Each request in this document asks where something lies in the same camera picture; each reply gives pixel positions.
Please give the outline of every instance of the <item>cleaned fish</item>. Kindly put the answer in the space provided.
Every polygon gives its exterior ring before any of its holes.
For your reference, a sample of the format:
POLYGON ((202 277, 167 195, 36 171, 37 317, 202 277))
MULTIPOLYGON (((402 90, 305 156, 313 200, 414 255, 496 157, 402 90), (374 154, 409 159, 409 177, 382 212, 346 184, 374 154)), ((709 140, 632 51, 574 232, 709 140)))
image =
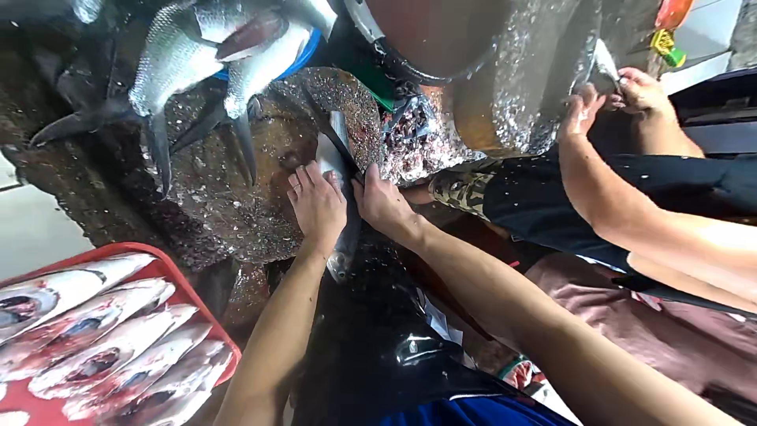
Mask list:
POLYGON ((9 340, 0 346, 0 381, 37 375, 94 343, 143 306, 167 299, 174 290, 163 278, 121 284, 9 340))
POLYGON ((312 27, 298 21, 290 21, 284 35, 271 43, 268 49, 234 61, 229 65, 229 88, 223 105, 231 118, 254 184, 256 163, 254 143, 250 131, 248 104, 250 99, 261 93, 273 79, 284 73, 297 59, 307 41, 312 27))
POLYGON ((0 412, 0 424, 3 426, 24 426, 31 416, 24 411, 0 412))
POLYGON ((0 288, 0 343, 108 290, 154 259, 144 253, 111 256, 0 288))
POLYGON ((192 316, 199 311, 196 306, 192 306, 186 303, 181 303, 178 305, 170 305, 166 307, 166 311, 171 314, 171 318, 173 319, 173 324, 171 324, 168 329, 166 330, 165 335, 168 333, 174 332, 177 328, 181 327, 189 321, 192 316))
POLYGON ((210 332, 210 324, 184 325, 158 340, 121 371, 111 375, 82 396, 66 402, 69 420, 103 415, 124 407, 147 390, 210 332))
MULTIPOLYGON (((342 141, 349 140, 347 137, 347 124, 344 114, 340 111, 331 113, 331 126, 342 141)), ((316 148, 316 160, 321 168, 321 173, 334 171, 341 187, 341 192, 347 200, 347 225, 339 234, 334 252, 329 256, 326 267, 329 273, 338 283, 343 283, 348 279, 350 267, 357 250, 357 241, 360 236, 360 226, 362 219, 357 210, 352 190, 352 182, 348 173, 347 165, 334 146, 334 143, 323 133, 318 135, 318 147, 316 148)))
POLYGON ((43 399, 84 393, 141 355, 175 320, 167 309, 125 321, 89 348, 33 378, 29 391, 43 399))
POLYGON ((289 17, 308 23, 321 31, 328 40, 338 17, 328 0, 284 0, 289 17))
POLYGON ((103 425, 181 424, 175 416, 192 416, 204 403, 195 393, 210 393, 231 362, 232 351, 219 340, 204 340, 139 398, 116 415, 102 420, 103 425))

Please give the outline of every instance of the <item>fish tail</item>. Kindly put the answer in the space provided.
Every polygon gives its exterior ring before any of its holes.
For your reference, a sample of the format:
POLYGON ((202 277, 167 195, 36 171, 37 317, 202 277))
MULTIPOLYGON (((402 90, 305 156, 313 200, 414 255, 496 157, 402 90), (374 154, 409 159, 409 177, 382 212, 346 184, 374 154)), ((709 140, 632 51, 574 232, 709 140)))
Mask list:
POLYGON ((168 147, 165 111, 161 110, 153 114, 150 117, 149 127, 148 147, 160 175, 161 192, 165 199, 171 191, 171 155, 168 147))
POLYGON ((223 108, 223 100, 221 100, 213 107, 212 111, 210 111, 208 114, 205 114, 205 116, 203 116, 195 125, 190 127, 189 130, 179 136, 179 138, 171 146, 171 155, 176 154, 177 152, 181 151, 187 146, 190 146, 198 140, 202 140, 211 131, 213 131, 213 129, 216 128, 216 126, 220 124, 224 118, 226 118, 226 110, 223 108))
POLYGON ((252 140, 252 132, 250 131, 250 119, 247 114, 242 114, 232 121, 232 125, 241 153, 245 157, 245 164, 247 164, 247 169, 250 172, 251 185, 255 186, 257 165, 255 161, 255 144, 252 140))
POLYGON ((134 114, 127 97, 107 99, 98 109, 77 111, 48 124, 34 135, 30 140, 30 145, 43 146, 53 140, 94 132, 105 124, 135 117, 136 114, 134 114))

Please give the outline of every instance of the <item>hand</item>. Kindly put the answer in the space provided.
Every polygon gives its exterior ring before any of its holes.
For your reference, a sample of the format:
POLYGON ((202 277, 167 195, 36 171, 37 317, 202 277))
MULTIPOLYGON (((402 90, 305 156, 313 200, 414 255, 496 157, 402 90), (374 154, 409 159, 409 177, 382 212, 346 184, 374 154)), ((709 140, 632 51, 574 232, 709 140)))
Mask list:
POLYGON ((673 104, 659 81, 636 68, 623 68, 618 74, 621 76, 620 87, 625 99, 618 93, 613 93, 610 96, 613 107, 622 108, 629 114, 651 112, 675 117, 673 104))
POLYGON ((347 224, 347 201, 339 188, 336 174, 330 171, 324 179, 315 161, 300 166, 289 176, 289 201, 297 215, 297 223, 305 240, 318 249, 331 253, 341 230, 347 224))
POLYGON ((392 182, 379 178, 376 164, 371 164, 366 171, 365 187, 356 180, 352 180, 352 186, 360 216, 374 229, 404 245, 415 236, 420 216, 392 182))
POLYGON ((570 97, 568 115, 562 121, 558 140, 576 135, 586 137, 597 118, 597 111, 607 99, 597 94, 593 84, 581 87, 578 93, 570 97))

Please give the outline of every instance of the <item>pink cloth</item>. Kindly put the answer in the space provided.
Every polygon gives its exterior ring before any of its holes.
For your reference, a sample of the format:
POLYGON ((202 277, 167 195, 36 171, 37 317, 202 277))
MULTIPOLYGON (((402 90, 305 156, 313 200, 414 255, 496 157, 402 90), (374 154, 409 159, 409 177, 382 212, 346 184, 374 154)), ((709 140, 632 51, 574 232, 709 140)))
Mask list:
POLYGON ((694 393, 719 385, 757 403, 757 334, 750 320, 681 303, 658 312, 574 255, 541 259, 526 273, 545 293, 694 393))

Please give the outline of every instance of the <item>orange container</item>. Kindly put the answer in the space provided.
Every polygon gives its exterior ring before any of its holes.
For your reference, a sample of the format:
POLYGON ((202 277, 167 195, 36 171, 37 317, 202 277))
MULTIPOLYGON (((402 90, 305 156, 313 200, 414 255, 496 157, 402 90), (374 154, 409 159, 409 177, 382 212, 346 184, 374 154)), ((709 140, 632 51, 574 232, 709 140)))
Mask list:
MULTIPOLYGON (((173 263, 171 258, 164 252, 146 244, 140 243, 115 243, 108 246, 100 247, 89 252, 76 255, 72 258, 54 263, 53 265, 46 266, 37 271, 30 272, 20 277, 11 278, 0 283, 0 287, 10 282, 18 282, 33 278, 37 275, 44 274, 46 272, 55 271, 57 269, 68 268, 70 266, 78 265, 86 262, 93 262, 102 258, 107 258, 112 255, 120 255, 128 252, 144 252, 149 253, 157 258, 151 264, 144 267, 140 272, 137 272, 133 277, 125 280, 125 283, 136 280, 144 280, 146 278, 158 278, 165 277, 167 281, 176 285, 176 292, 168 299, 168 304, 176 303, 189 303, 197 306, 200 310, 189 323, 206 321, 213 325, 210 333, 207 335, 208 339, 223 340, 232 349, 232 359, 226 371, 216 383, 216 386, 227 381, 234 375, 234 370, 241 358, 241 351, 239 347, 234 344, 231 337, 223 330, 221 324, 213 317, 205 304, 200 300, 200 297, 192 289, 192 286, 187 281, 184 274, 181 273, 176 264, 173 263)), ((39 399, 32 395, 27 386, 31 379, 24 381, 15 381, 8 384, 8 395, 0 401, 0 412, 10 411, 25 411, 31 415, 27 426, 59 426, 63 424, 73 424, 76 426, 93 426, 95 421, 93 418, 87 418, 79 421, 68 421, 61 409, 66 403, 65 399, 39 399)))
POLYGON ((655 28, 657 30, 675 30, 680 27, 691 11, 694 0, 662 0, 655 28))

